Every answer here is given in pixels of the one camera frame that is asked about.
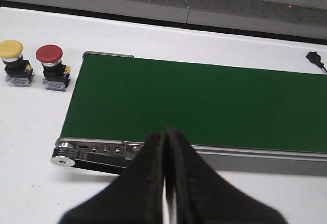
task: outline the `screw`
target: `screw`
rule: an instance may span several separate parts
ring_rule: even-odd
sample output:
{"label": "screw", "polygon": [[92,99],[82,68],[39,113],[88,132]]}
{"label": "screw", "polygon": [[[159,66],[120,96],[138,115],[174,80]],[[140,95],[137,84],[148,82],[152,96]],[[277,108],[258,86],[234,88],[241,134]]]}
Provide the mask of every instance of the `screw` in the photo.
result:
{"label": "screw", "polygon": [[98,147],[97,146],[93,146],[92,147],[92,152],[97,152],[98,151]]}

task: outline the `white table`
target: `white table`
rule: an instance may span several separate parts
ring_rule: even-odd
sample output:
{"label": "white table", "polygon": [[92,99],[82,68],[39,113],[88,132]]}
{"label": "white table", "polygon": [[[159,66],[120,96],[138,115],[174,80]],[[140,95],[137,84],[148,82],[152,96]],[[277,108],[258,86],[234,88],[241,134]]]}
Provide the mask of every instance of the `white table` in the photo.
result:
{"label": "white table", "polygon": [[[35,76],[31,87],[9,87],[0,72],[0,223],[57,223],[68,209],[87,200],[115,175],[53,166],[49,159],[60,135],[85,51],[319,73],[305,55],[327,47],[309,43],[197,32],[38,11],[0,8],[0,41],[24,45]],[[72,67],[66,92],[45,90],[35,58],[45,44],[62,47]],[[220,172],[247,194],[281,211],[290,224],[326,223],[327,177]]]}

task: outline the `red button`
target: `red button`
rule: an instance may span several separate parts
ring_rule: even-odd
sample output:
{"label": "red button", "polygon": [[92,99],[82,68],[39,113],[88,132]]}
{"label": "red button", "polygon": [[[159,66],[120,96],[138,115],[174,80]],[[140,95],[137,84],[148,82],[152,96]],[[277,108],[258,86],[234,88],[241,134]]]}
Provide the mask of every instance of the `red button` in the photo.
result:
{"label": "red button", "polygon": [[54,63],[61,57],[62,49],[57,45],[45,45],[36,51],[36,58],[43,63]]}

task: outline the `cable plug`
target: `cable plug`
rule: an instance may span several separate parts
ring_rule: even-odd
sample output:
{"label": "cable plug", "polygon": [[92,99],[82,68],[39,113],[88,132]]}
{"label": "cable plug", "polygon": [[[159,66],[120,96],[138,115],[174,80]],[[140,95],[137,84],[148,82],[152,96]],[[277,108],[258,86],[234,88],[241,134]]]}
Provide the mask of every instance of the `cable plug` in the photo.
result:
{"label": "cable plug", "polygon": [[317,54],[317,52],[309,52],[306,55],[306,58],[313,64],[315,64],[316,66],[318,66],[319,68],[323,68],[323,63],[321,62],[321,57],[319,54]]}

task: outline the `yellow button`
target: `yellow button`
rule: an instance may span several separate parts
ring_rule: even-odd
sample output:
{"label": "yellow button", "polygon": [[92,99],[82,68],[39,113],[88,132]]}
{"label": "yellow button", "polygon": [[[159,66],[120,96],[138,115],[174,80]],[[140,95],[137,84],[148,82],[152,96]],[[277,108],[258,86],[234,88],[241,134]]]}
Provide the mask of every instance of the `yellow button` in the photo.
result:
{"label": "yellow button", "polygon": [[22,52],[22,44],[19,41],[7,40],[0,42],[0,57],[12,59],[18,57]]}

